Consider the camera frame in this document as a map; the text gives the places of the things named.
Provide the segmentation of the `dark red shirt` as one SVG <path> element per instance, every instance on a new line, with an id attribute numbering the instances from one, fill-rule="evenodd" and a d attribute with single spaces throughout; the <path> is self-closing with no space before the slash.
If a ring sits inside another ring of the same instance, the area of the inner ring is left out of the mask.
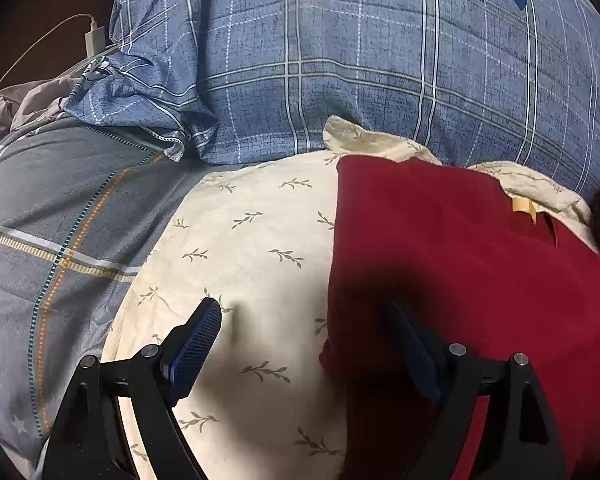
<path id="1" fill-rule="evenodd" d="M 600 479 L 600 256 L 562 222 L 477 171 L 340 160 L 321 363 L 346 389 L 346 479 L 411 479 L 434 423 L 386 327 L 393 301 L 475 356 L 528 356 L 564 479 Z"/>

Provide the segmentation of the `cream leaf-print pillow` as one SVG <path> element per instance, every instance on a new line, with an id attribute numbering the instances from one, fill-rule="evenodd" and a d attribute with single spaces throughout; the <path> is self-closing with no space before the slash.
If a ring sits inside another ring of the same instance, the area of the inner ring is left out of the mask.
<path id="1" fill-rule="evenodd" d="M 321 370 L 338 160 L 431 162 L 422 145 L 331 117 L 324 151 L 204 177 L 126 294 L 108 361 L 158 344 L 201 300 L 222 322 L 173 414 L 211 479 L 335 479 L 344 402 Z"/>

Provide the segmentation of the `grey plaid bed sheet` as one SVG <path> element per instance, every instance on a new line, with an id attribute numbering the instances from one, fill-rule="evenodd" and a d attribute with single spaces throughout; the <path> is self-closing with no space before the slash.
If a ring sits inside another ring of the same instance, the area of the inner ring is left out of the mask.
<path id="1" fill-rule="evenodd" d="M 0 143 L 0 445 L 39 474 L 79 360 L 209 166 L 74 118 Z"/>

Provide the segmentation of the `grey crumpled cloth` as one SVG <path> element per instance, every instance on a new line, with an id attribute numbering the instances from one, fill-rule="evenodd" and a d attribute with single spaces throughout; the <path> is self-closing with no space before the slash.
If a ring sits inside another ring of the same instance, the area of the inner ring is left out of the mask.
<path id="1" fill-rule="evenodd" d="M 77 83 L 76 78 L 60 77 L 0 90 L 0 142 L 15 130 L 56 117 Z"/>

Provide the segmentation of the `blue plaid pillow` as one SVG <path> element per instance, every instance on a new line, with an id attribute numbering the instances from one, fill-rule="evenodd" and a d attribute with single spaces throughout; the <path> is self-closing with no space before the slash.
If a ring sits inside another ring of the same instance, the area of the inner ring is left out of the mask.
<path id="1" fill-rule="evenodd" d="M 339 116 L 442 162 L 511 160 L 600 188 L 600 14 L 588 0 L 114 0 L 114 54 L 67 101 L 172 159 L 322 147 Z"/>

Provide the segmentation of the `white charger plug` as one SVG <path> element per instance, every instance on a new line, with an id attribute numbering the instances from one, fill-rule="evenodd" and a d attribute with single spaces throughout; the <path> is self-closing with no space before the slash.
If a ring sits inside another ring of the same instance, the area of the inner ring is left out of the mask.
<path id="1" fill-rule="evenodd" d="M 96 27 L 84 34 L 85 51 L 88 58 L 99 55 L 106 50 L 107 39 L 103 27 Z"/>

